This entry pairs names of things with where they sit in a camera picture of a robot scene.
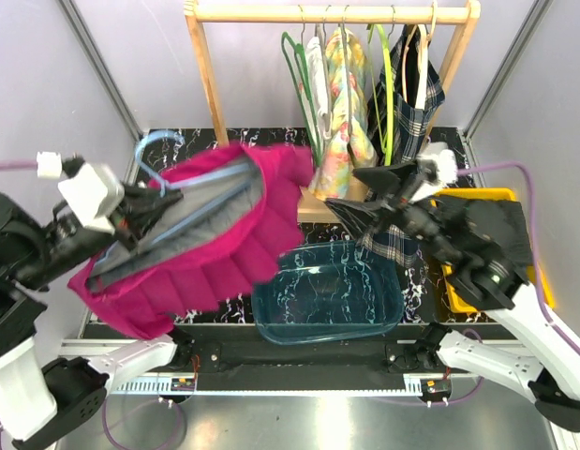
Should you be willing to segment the light blue plastic hanger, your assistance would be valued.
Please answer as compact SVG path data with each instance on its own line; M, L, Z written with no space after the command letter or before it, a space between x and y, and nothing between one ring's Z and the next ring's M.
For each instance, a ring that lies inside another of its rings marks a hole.
M212 143L198 150L181 130L154 130L135 152L139 181L176 190L181 199L169 207L134 250L113 245L97 258L85 282L97 293L130 281L149 269L163 269L175 257L187 257L229 232L262 197L257 164L240 152Z

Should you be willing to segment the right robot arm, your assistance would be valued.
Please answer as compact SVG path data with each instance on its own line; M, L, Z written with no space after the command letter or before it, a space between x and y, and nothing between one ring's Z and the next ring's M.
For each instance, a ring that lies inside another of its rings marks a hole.
M523 232L495 202L469 200L455 209L430 204L462 175L451 153L393 166L357 169L376 195L372 202L329 198L326 206L349 235L397 227L451 268L455 292L500 323L528 350L519 355L483 344L433 322L409 345L404 359L426 371L462 369L529 400L553 424L580 432L580 337L543 298L536 262L519 262L512 247L533 251Z

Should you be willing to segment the white skirt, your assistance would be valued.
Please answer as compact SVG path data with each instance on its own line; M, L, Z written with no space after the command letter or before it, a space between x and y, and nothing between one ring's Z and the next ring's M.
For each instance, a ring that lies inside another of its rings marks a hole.
M332 113L324 41L321 37L314 36L308 40L305 46L305 61L317 132L322 141L328 141L331 138Z

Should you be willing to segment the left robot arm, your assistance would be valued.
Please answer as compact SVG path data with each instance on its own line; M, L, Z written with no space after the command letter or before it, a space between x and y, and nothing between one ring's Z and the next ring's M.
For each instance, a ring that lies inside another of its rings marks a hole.
M177 189L124 187L110 215L114 232L84 228L61 201L40 226L0 193L0 434L17 449L47 449L87 422L112 390L154 368L192 364L192 339L178 328L152 340L135 340L113 352L41 366L35 354L35 321L46 305L31 296L78 264L121 242L133 249L164 212Z

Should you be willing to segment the magenta pleated skirt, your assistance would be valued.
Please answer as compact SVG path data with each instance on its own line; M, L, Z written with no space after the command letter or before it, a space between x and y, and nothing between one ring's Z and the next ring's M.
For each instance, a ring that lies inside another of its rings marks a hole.
M232 142L199 152L161 173L184 197L138 249L105 250L68 287L111 328L158 338L174 316L215 310L274 277L279 257L304 241L298 204L314 172L304 146Z

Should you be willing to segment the grey plastic hanger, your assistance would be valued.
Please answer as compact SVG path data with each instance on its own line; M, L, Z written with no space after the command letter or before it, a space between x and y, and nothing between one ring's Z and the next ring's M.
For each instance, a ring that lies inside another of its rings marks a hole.
M364 47L347 27L339 26L325 50L331 92L331 138L325 161L372 167L377 152L368 138L365 95L369 63Z

